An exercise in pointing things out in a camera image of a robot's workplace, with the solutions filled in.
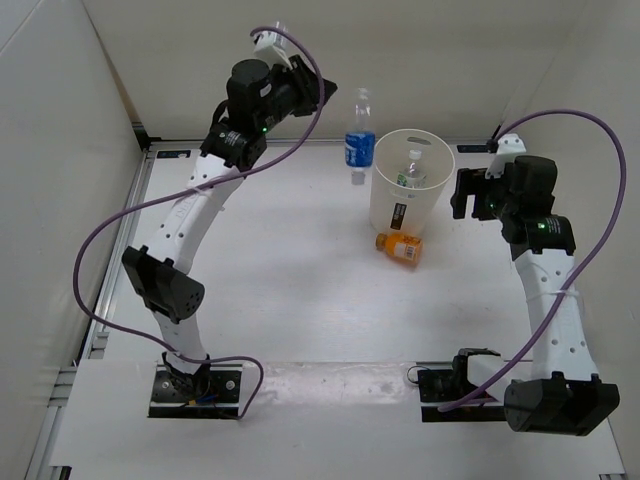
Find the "small green label water bottle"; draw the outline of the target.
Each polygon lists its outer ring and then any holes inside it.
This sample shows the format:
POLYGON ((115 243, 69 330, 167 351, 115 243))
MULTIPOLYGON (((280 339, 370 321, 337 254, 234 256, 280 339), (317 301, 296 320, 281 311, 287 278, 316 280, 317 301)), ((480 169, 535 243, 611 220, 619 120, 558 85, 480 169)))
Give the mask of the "small green label water bottle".
POLYGON ((405 188, 423 189, 426 187, 426 165, 421 150, 412 149, 408 154, 408 164, 400 169, 396 184, 405 188))

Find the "blue label plastic bottle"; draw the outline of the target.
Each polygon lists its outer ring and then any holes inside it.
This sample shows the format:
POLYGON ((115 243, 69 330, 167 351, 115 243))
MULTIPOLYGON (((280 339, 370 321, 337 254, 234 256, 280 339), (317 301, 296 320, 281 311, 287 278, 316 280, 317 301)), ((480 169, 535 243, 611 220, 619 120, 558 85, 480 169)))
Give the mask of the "blue label plastic bottle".
POLYGON ((345 164, 351 171, 351 184, 361 186, 373 165, 376 135, 372 124, 371 91, 359 87, 354 105, 354 121, 345 133, 345 164))

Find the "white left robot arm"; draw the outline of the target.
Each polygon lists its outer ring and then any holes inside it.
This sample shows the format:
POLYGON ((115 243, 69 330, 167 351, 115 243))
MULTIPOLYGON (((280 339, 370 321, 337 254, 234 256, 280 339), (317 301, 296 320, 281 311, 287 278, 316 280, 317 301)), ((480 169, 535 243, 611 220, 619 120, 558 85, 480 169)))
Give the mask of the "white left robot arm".
POLYGON ((205 288, 189 276, 196 252, 224 203, 265 152, 267 133, 289 115, 314 114, 337 89, 298 55, 286 66, 257 59, 235 64, 227 97, 214 110, 200 146, 189 194, 173 204, 149 242, 127 248, 122 256, 167 345, 162 359, 171 384, 188 399, 204 397, 211 379, 196 318, 205 288))

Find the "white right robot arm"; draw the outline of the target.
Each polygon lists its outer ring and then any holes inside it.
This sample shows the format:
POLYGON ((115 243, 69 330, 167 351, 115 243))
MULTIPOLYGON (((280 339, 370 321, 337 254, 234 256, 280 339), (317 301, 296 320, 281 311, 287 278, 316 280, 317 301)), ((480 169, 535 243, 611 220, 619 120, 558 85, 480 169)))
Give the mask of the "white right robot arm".
POLYGON ((489 351, 473 352, 449 375, 459 400, 449 412, 501 402, 515 432, 584 437, 618 406, 618 387, 604 382, 589 352, 574 280, 575 239, 570 221, 552 212, 554 161, 519 155, 499 173, 462 168, 451 198, 454 218, 497 220, 523 285, 531 337, 505 362, 489 351))

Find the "white plastic bin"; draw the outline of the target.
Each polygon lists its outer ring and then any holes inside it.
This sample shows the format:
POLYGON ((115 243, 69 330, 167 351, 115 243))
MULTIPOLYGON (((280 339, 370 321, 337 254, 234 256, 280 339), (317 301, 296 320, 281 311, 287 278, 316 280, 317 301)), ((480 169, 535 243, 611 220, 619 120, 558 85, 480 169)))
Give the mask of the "white plastic bin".
POLYGON ((397 231, 418 236, 455 171, 451 148, 438 136, 418 129, 400 129, 381 137, 374 151, 369 218, 380 233, 397 231), (421 150, 426 165, 426 187, 396 184, 412 149, 421 150))

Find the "orange juice bottle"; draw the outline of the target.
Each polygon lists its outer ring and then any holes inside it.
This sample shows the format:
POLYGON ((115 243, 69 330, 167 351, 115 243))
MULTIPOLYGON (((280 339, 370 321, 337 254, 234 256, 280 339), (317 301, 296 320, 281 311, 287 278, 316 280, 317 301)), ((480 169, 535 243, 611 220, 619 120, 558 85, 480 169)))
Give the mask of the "orange juice bottle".
POLYGON ((423 241, 415 236, 401 233, 379 233, 375 239, 376 249, 389 258, 409 267, 416 267, 421 258, 423 241))

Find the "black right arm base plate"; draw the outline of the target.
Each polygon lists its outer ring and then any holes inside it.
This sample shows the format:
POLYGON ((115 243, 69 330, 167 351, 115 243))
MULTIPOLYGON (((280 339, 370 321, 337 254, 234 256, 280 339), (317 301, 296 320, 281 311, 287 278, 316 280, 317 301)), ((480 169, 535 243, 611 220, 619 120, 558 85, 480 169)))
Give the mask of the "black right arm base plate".
POLYGON ((488 402, 483 405, 463 406, 449 412, 440 412, 440 404, 453 402, 473 391, 476 386, 467 380, 455 379, 452 369, 419 369, 417 382, 423 423, 486 423, 505 422, 503 407, 489 400, 487 394, 480 396, 488 402))

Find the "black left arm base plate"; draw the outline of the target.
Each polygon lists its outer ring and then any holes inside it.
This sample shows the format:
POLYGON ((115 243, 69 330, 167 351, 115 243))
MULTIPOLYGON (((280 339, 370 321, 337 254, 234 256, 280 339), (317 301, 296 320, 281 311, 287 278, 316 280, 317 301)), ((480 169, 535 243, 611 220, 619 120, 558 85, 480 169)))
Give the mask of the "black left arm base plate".
POLYGON ((239 364, 211 366, 204 383, 195 392, 187 392, 176 388, 166 367, 158 365, 147 417, 232 420, 239 415, 242 373, 243 367, 239 364))

